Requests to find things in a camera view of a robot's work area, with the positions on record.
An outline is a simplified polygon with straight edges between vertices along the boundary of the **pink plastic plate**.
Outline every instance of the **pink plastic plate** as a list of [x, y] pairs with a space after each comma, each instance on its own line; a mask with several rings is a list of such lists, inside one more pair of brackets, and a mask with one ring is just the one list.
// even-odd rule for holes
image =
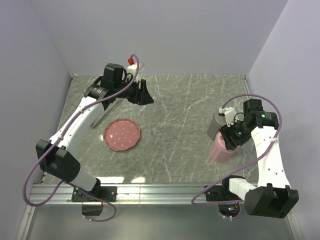
[[130, 118], [118, 118], [105, 128], [103, 139], [109, 148], [125, 151], [137, 144], [140, 139], [140, 128]]

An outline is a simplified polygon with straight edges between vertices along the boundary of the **gray marble tabletop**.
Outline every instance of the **gray marble tabletop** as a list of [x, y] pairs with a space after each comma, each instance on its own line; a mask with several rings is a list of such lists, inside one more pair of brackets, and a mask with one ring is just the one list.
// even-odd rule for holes
[[[74, 76], [59, 126], [68, 120], [96, 77]], [[214, 111], [230, 97], [246, 93], [240, 75], [141, 77], [146, 79], [154, 103], [139, 106], [124, 99], [97, 127], [90, 128], [80, 142], [74, 157], [91, 175], [103, 183], [211, 182], [256, 158], [252, 140], [227, 162], [218, 163], [209, 156], [213, 141], [207, 136], [207, 128]], [[239, 98], [230, 106], [241, 110], [244, 100]], [[127, 151], [114, 151], [103, 141], [104, 129], [117, 118], [130, 118], [141, 129], [139, 142]], [[258, 181], [257, 166], [238, 174], [249, 182]], [[44, 179], [46, 184], [58, 181], [50, 174]]]

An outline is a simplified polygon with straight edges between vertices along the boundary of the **purple cable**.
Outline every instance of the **purple cable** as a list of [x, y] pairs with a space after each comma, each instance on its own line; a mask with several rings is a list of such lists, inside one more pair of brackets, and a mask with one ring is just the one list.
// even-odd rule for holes
[[[247, 96], [263, 99], [263, 100], [267, 101], [268, 103], [270, 103], [270, 104], [274, 107], [274, 109], [275, 109], [275, 111], [276, 111], [276, 113], [277, 113], [277, 115], [278, 115], [278, 118], [279, 118], [279, 127], [278, 127], [278, 129], [276, 130], [275, 135], [274, 135], [274, 137], [273, 137], [273, 138], [276, 138], [276, 137], [279, 135], [279, 132], [280, 132], [281, 127], [282, 127], [282, 116], [281, 116], [280, 110], [277, 108], [277, 106], [276, 106], [272, 101], [270, 101], [268, 98], [266, 98], [266, 97], [264, 97], [264, 96], [256, 95], [256, 94], [241, 94], [241, 95], [237, 95], [237, 96], [234, 96], [234, 97], [230, 98], [228, 101], [226, 101], [226, 102], [222, 105], [222, 108], [225, 108], [225, 106], [226, 106], [229, 102], [231, 102], [232, 100], [234, 100], [234, 99], [236, 99], [236, 98], [247, 97]], [[195, 195], [195, 196], [192, 198], [191, 203], [194, 204], [194, 205], [205, 205], [205, 206], [209, 205], [209, 206], [212, 206], [212, 205], [218, 205], [218, 204], [230, 204], [230, 203], [239, 203], [239, 202], [242, 202], [242, 200], [235, 200], [235, 201], [215, 201], [215, 202], [198, 202], [198, 203], [197, 203], [197, 202], [195, 202], [195, 200], [196, 200], [201, 194], [204, 194], [205, 192], [207, 192], [209, 189], [211, 189], [213, 186], [215, 186], [216, 184], [218, 184], [218, 183], [221, 182], [222, 180], [230, 177], [231, 175], [233, 175], [233, 174], [235, 174], [235, 173], [237, 173], [237, 172], [239, 172], [239, 171], [241, 171], [241, 170], [243, 170], [243, 169], [246, 169], [246, 168], [248, 168], [248, 167], [250, 167], [250, 166], [252, 166], [252, 165], [255, 165], [259, 160], [261, 160], [262, 158], [264, 158], [264, 157], [268, 154], [268, 152], [270, 151], [270, 149], [272, 148], [272, 146], [273, 146], [274, 143], [275, 143], [275, 142], [272, 141], [272, 142], [270, 143], [270, 145], [267, 147], [267, 149], [264, 151], [264, 153], [263, 153], [261, 156], [259, 156], [256, 160], [254, 160], [254, 161], [252, 161], [251, 163], [248, 163], [248, 164], [246, 164], [246, 165], [244, 165], [244, 166], [242, 166], [242, 167], [240, 167], [240, 168], [238, 168], [238, 169], [236, 169], [236, 170], [228, 173], [227, 175], [223, 176], [222, 178], [218, 179], [218, 180], [215, 181], [214, 183], [212, 183], [212, 184], [210, 184], [209, 186], [207, 186], [206, 188], [204, 188], [202, 191], [200, 191], [197, 195]]]
[[[85, 106], [84, 108], [81, 109], [82, 112], [84, 112], [85, 110], [87, 110], [88, 108], [92, 107], [93, 105], [96, 105], [96, 104], [99, 104], [99, 103], [102, 103], [104, 101], [107, 101], [107, 100], [110, 100], [116, 96], [118, 96], [119, 94], [123, 93], [124, 91], [126, 91], [133, 83], [134, 81], [136, 80], [136, 77], [138, 75], [138, 71], [139, 71], [139, 58], [137, 55], [135, 54], [132, 54], [130, 56], [130, 58], [133, 58], [135, 57], [136, 59], [136, 71], [135, 71], [135, 74], [132, 78], [132, 80], [128, 83], [127, 86], [125, 86], [123, 89], [121, 89], [120, 91], [110, 95], [110, 96], [107, 96], [103, 99], [100, 99], [98, 101], [95, 101], [93, 103], [90, 103], [89, 105]], [[68, 129], [70, 128], [70, 126], [72, 125], [72, 123], [77, 119], [77, 117], [79, 117], [82, 112], [81, 111], [78, 111], [74, 116], [73, 118], [71, 118], [71, 120], [68, 122], [68, 124], [65, 126], [64, 130], [62, 131], [61, 133], [61, 137], [63, 138], [63, 136], [66, 134], [66, 132], [68, 131]], [[56, 193], [56, 191], [58, 190], [59, 186], [64, 182], [64, 181], [60, 181], [57, 186], [54, 188], [53, 192], [50, 194], [50, 196], [44, 200], [43, 202], [40, 202], [40, 203], [33, 203], [33, 202], [30, 202], [28, 197], [27, 197], [27, 184], [28, 184], [28, 181], [32, 175], [32, 173], [34, 172], [34, 170], [37, 168], [37, 166], [45, 159], [45, 157], [55, 148], [55, 146], [58, 145], [58, 143], [60, 142], [60, 138], [57, 139], [57, 141], [55, 141], [52, 146], [38, 159], [38, 161], [34, 164], [34, 166], [31, 168], [30, 172], [27, 174], [26, 178], [25, 178], [25, 181], [24, 181], [24, 184], [23, 184], [23, 187], [22, 187], [22, 197], [23, 197], [23, 200], [25, 201], [26, 204], [30, 205], [31, 207], [38, 207], [38, 206], [42, 206], [44, 205], [45, 203], [47, 203], [52, 197], [53, 195]], [[107, 203], [109, 205], [111, 205], [112, 207], [116, 208], [114, 205], [112, 205], [111, 203], [108, 203], [107, 201], [104, 201], [102, 199], [99, 199], [98, 201], [100, 202], [104, 202], [104, 203]]]

